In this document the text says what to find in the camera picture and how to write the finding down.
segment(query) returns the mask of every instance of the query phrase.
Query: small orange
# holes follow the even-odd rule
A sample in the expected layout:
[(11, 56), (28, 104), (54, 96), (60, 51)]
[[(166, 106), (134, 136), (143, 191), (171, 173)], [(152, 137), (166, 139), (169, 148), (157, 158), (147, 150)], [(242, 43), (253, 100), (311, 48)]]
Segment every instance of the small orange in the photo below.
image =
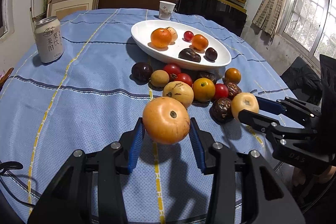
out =
[(224, 75), (224, 83), (232, 82), (238, 85), (241, 79), (242, 75), (240, 74), (239, 70), (235, 68), (229, 68), (226, 70)]
[(172, 40), (170, 31), (164, 28), (158, 28), (151, 34), (151, 41), (155, 47), (164, 48), (167, 47)]
[(205, 50), (209, 45), (208, 40), (201, 34), (196, 34), (191, 39), (191, 44), (199, 51)]
[(208, 78), (199, 78), (193, 83), (194, 98), (205, 103), (214, 97), (216, 88), (213, 82)]

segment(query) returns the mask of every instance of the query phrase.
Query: white oval plate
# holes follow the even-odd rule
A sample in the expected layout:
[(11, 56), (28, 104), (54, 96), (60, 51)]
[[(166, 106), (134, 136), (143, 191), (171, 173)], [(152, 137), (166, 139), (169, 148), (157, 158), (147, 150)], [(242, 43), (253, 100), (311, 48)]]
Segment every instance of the white oval plate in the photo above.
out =
[[(167, 27), (172, 27), (176, 30), (178, 38), (175, 43), (168, 45), (166, 48), (153, 46), (151, 43), (152, 32), (158, 28)], [(184, 41), (183, 34), (186, 31), (191, 31), (194, 35), (203, 35), (209, 41), (208, 47), (214, 48), (218, 53), (217, 59), (214, 62), (206, 60), (204, 58), (205, 51), (197, 51), (192, 47), (191, 42)], [(231, 62), (231, 54), (221, 42), (205, 32), (182, 23), (165, 20), (145, 20), (134, 24), (131, 29), (131, 34), (137, 45), (148, 55), (164, 63), (175, 63), (184, 69), (213, 70), (225, 67)], [(201, 56), (200, 63), (179, 58), (180, 51), (189, 47)]]

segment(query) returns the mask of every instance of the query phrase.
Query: aluminum can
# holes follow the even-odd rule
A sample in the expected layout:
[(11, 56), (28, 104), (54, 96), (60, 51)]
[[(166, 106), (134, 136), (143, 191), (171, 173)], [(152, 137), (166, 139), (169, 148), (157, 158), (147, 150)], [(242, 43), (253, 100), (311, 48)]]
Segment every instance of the aluminum can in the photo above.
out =
[(60, 58), (64, 52), (60, 22), (56, 16), (47, 17), (35, 25), (35, 41), (42, 63)]

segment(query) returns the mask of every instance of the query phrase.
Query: white paper cup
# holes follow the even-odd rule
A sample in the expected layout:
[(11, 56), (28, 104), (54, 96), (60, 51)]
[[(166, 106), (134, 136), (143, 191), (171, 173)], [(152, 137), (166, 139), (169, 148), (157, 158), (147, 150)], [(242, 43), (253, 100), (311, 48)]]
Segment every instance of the white paper cup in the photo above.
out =
[(175, 3), (160, 1), (159, 18), (169, 20), (174, 11)]

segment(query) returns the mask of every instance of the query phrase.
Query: table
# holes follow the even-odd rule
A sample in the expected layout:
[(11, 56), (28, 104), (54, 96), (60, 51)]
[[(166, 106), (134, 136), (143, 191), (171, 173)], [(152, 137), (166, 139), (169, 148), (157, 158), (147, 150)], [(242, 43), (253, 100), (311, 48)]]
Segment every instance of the table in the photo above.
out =
[[(140, 50), (130, 32), (136, 22), (157, 19), (157, 15), (157, 11), (142, 9), (73, 13), (61, 20), (65, 51), (58, 61), (41, 63), (33, 45), (17, 64), (0, 94), (0, 161), (15, 160), (24, 166), (3, 177), (16, 197), (36, 203), (74, 150), (91, 153), (117, 141), (134, 128), (151, 97), (161, 95), (130, 79), (136, 62), (150, 62), (154, 70), (164, 66)], [(241, 71), (243, 92), (271, 100), (294, 97), (271, 66), (241, 38), (200, 16), (174, 13), (171, 20), (219, 39), (232, 55), (228, 67)], [(285, 182), (290, 180), (292, 169), (272, 158), (272, 147), (262, 133), (237, 121), (218, 125), (210, 118), (210, 107), (194, 103), (188, 108), (201, 130), (211, 132), (215, 141), (235, 151), (260, 151)], [(282, 115), (278, 119), (282, 125), (299, 126)], [(121, 185), (129, 222), (202, 222), (212, 175), (204, 176), (197, 168), (188, 136), (167, 146), (153, 144), (146, 135), (137, 168), (130, 176), (121, 177)], [(237, 223), (239, 189), (237, 177)], [(2, 186), (1, 191), (26, 222), (29, 208), (16, 202)], [(97, 196), (96, 187), (93, 195)], [(97, 216), (95, 199), (92, 208)]]

